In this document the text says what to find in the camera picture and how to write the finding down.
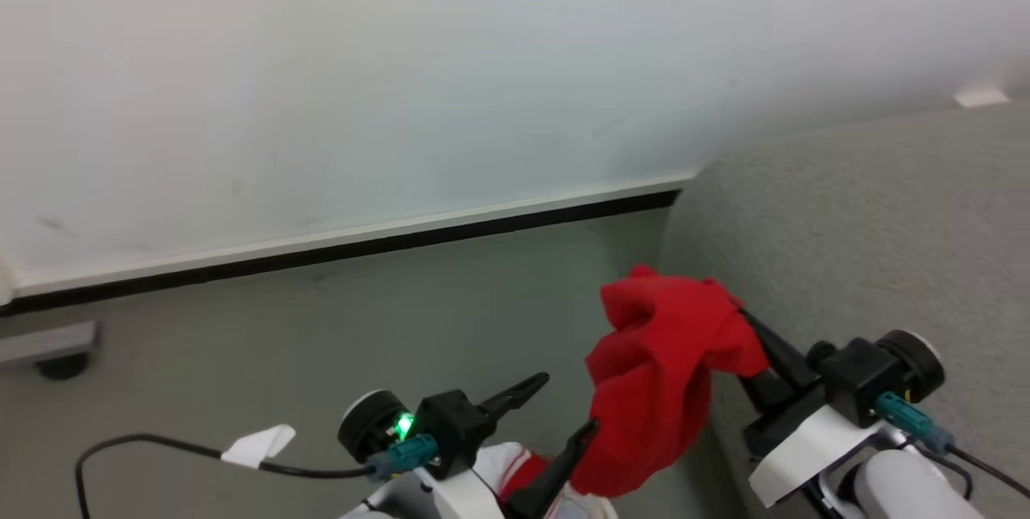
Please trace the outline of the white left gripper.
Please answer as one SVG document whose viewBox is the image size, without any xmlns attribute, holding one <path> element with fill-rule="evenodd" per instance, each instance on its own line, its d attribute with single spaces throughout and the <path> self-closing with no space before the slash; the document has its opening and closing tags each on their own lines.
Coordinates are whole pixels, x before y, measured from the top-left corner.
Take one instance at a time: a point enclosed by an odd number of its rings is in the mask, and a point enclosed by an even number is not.
<svg viewBox="0 0 1030 519">
<path fill-rule="evenodd" d="M 499 422 L 549 381 L 549 373 L 534 373 L 480 402 L 478 410 Z M 354 519 L 545 519 L 598 430 L 599 420 L 592 418 L 572 434 L 562 453 L 548 458 L 550 463 L 529 486 L 505 498 L 505 515 L 496 493 L 471 468 L 445 480 L 435 479 L 427 470 L 394 476 L 354 508 Z"/>
</svg>

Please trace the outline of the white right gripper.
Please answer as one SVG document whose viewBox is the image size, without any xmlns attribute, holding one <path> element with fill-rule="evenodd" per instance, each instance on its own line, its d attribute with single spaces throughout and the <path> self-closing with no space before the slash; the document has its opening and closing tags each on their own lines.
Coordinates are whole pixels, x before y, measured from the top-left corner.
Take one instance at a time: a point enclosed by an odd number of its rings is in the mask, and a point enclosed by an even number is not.
<svg viewBox="0 0 1030 519">
<path fill-rule="evenodd" d="M 750 489 L 765 508 L 801 494 L 813 509 L 859 509 L 847 480 L 832 472 L 885 435 L 885 422 L 857 427 L 827 404 L 820 376 L 805 355 L 750 311 L 739 309 L 754 331 L 768 368 L 737 377 L 757 418 L 744 428 L 744 443 L 756 468 Z"/>
</svg>

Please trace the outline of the red clothing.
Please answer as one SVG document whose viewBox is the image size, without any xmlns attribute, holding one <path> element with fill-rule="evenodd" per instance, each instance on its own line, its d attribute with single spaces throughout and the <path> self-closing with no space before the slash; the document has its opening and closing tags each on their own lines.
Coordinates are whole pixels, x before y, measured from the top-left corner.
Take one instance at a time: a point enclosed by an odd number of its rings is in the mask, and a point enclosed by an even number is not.
<svg viewBox="0 0 1030 519">
<path fill-rule="evenodd" d="M 714 373 L 754 377 L 769 362 L 737 300 L 709 278 L 638 266 L 600 298 L 611 331 L 586 359 L 599 430 L 571 486 L 618 498 L 698 441 Z"/>
</svg>

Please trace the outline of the white and red garment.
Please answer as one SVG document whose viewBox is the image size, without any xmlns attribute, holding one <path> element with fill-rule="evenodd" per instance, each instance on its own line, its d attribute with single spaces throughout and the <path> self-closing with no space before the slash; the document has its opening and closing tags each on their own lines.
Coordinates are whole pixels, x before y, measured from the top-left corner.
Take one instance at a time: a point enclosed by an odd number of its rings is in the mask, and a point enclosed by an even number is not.
<svg viewBox="0 0 1030 519">
<path fill-rule="evenodd" d="M 481 448 L 473 468 L 480 480 L 501 498 L 525 488 L 550 463 L 521 443 L 497 443 Z M 552 505 L 545 519 L 619 519 L 607 498 L 585 496 L 570 485 Z"/>
</svg>

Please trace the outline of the grey fabric sofa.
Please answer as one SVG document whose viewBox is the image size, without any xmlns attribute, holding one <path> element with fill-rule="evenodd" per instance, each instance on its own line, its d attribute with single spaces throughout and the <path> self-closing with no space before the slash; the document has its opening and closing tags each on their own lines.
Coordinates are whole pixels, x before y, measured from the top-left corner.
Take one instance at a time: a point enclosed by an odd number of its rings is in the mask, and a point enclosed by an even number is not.
<svg viewBox="0 0 1030 519">
<path fill-rule="evenodd" d="M 672 207 L 658 260 L 801 350 L 923 336 L 946 370 L 924 410 L 1030 487 L 1030 100 L 722 155 Z"/>
</svg>

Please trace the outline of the white black baseboard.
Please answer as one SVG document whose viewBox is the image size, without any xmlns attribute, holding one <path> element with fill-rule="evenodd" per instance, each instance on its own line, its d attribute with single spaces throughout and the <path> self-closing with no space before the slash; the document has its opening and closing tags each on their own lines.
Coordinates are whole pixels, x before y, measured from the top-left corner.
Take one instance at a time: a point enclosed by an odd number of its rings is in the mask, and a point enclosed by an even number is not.
<svg viewBox="0 0 1030 519">
<path fill-rule="evenodd" d="M 433 246 L 551 224 L 619 216 L 670 207 L 694 171 L 548 199 L 505 201 L 492 206 L 365 224 L 290 239 L 258 241 L 202 253 L 180 254 L 75 272 L 16 277 L 0 317 L 49 311 L 102 300 L 280 272 L 398 250 Z"/>
</svg>

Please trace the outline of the grey cart base with caster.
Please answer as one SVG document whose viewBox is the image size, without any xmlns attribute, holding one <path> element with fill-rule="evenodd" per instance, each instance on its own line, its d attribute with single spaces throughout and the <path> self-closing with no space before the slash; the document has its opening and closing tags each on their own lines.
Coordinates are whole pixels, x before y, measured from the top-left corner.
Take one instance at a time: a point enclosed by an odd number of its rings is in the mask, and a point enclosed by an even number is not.
<svg viewBox="0 0 1030 519">
<path fill-rule="evenodd" d="M 100 338 L 96 321 L 0 336 L 0 371 L 33 366 L 44 379 L 71 380 L 89 367 Z"/>
</svg>

